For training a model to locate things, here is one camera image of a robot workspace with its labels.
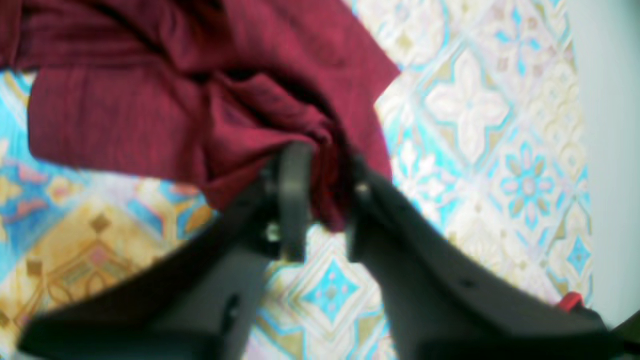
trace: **patterned floor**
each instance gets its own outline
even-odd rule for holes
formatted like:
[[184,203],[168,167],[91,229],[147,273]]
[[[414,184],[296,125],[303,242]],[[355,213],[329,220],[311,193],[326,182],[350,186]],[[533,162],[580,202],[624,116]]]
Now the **patterned floor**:
[[[572,34],[562,0],[346,0],[403,70],[378,102],[396,185],[446,237],[519,288],[593,296]],[[0,72],[0,357],[30,316],[131,276],[212,211],[194,189],[34,160],[34,75]],[[247,359],[395,358],[380,291],[309,232],[275,263]]]

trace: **bolt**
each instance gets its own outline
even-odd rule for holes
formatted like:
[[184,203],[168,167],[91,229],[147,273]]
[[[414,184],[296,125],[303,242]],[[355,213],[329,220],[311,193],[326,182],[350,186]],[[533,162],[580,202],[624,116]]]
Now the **bolt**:
[[365,194],[369,192],[369,185],[366,183],[359,183],[356,185],[356,192]]
[[240,296],[237,294],[231,296],[225,306],[225,312],[222,318],[222,333],[227,334],[236,323],[237,317],[240,315]]
[[267,241],[270,243],[280,242],[280,225],[277,222],[270,222],[267,225]]

